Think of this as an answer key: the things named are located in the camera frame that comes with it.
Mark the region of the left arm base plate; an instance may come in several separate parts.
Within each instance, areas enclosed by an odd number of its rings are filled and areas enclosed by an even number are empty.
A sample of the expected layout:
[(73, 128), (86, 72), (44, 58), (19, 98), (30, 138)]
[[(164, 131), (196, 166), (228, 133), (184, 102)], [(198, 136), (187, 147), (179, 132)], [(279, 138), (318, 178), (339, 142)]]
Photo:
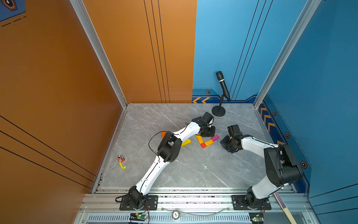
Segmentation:
[(150, 211), (156, 211), (158, 207), (158, 196), (157, 195), (147, 195), (141, 197), (138, 203), (131, 201), (128, 195), (125, 195), (121, 198), (119, 204), (120, 211), (144, 211), (149, 208)]

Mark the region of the long yellow block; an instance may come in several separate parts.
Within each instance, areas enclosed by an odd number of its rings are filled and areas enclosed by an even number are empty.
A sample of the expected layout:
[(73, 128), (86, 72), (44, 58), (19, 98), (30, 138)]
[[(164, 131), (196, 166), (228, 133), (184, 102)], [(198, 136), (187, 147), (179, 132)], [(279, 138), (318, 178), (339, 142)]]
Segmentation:
[(183, 146), (186, 146), (186, 145), (188, 145), (188, 144), (190, 144), (191, 143), (191, 140), (190, 139), (187, 139), (186, 141), (184, 141), (183, 143), (182, 143), (182, 147)]

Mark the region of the yellow-orange block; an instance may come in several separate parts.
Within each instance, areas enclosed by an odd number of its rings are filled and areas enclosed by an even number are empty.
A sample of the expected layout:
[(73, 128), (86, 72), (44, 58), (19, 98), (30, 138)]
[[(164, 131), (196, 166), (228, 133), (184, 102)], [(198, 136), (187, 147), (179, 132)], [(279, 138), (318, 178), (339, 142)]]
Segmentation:
[(208, 140), (208, 141), (205, 142), (205, 145), (206, 145), (206, 146), (210, 146), (210, 145), (212, 145), (212, 144), (214, 144), (214, 141), (213, 141), (213, 140)]

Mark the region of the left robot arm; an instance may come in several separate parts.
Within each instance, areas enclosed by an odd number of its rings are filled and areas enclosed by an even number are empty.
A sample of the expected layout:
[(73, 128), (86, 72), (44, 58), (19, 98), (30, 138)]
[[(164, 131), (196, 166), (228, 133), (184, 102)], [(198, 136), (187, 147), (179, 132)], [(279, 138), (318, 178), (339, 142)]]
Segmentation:
[(213, 116), (205, 113), (201, 117), (192, 119), (190, 123), (179, 131), (166, 131), (155, 153), (156, 157), (151, 167), (141, 180), (128, 191), (129, 200), (136, 210), (146, 205), (145, 196), (148, 195), (164, 168), (176, 160), (184, 141), (197, 134), (206, 137), (213, 137), (215, 135), (215, 127), (212, 125), (213, 121)]

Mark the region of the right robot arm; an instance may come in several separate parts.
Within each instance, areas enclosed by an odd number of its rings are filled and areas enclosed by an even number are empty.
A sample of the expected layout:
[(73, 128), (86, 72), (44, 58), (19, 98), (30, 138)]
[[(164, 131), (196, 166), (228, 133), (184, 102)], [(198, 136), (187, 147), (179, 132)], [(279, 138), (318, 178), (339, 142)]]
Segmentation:
[(266, 176), (247, 190), (245, 199), (237, 201), (249, 210), (261, 209), (269, 201), (269, 196), (286, 185), (303, 179), (304, 173), (287, 145), (267, 143), (250, 135), (242, 137), (225, 136), (220, 144), (230, 153), (240, 150), (253, 152), (265, 161)]

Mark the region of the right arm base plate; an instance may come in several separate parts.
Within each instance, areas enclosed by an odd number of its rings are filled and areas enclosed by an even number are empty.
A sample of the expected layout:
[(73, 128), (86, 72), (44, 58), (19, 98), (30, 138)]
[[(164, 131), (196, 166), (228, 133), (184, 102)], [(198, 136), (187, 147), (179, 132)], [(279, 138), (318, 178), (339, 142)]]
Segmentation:
[(257, 199), (251, 195), (232, 195), (232, 205), (235, 211), (238, 210), (272, 210), (269, 197), (264, 199)]

